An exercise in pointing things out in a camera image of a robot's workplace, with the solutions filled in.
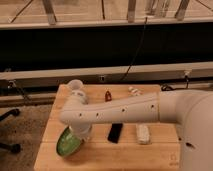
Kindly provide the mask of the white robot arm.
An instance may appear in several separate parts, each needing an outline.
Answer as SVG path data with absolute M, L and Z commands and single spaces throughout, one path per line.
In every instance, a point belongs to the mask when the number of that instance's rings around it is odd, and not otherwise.
M 83 139 L 93 124 L 161 122 L 181 126 L 180 171 L 213 171 L 213 92 L 177 90 L 86 104 L 70 96 L 60 121 Z

